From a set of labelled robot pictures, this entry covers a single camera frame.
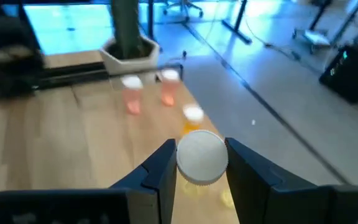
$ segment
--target wooden table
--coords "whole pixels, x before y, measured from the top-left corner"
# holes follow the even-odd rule
[[[0,191],[106,188],[137,167],[166,139],[181,138],[182,106],[195,103],[182,84],[174,107],[146,85],[142,114],[128,115],[122,90],[108,81],[56,88],[0,102]],[[218,133],[208,117],[201,126]],[[172,223],[238,223],[220,196],[224,175],[199,196],[183,191],[178,172]]]

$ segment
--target floor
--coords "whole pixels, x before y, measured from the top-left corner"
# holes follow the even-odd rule
[[[246,45],[226,29],[220,20],[233,21],[238,3],[197,4],[204,8],[204,18],[192,11],[185,26],[177,23],[183,20],[178,11],[164,16],[163,5],[156,4],[154,32],[163,48],[160,63],[188,52],[182,63],[185,70],[199,74],[200,82],[185,80],[185,84],[219,132],[316,184],[358,184],[358,105],[348,105],[318,83],[324,64],[335,52],[309,55],[301,40],[291,39],[293,29],[308,27],[317,9],[251,1],[241,24],[240,30],[251,37],[249,27],[284,52],[298,52],[300,63],[264,48],[253,37],[253,43]],[[146,8],[141,5],[143,26]],[[26,10],[47,55],[96,50],[112,34],[103,5],[27,6]],[[319,27],[329,29],[332,37],[345,16],[341,8],[332,8]],[[341,42],[357,33],[352,25]]]

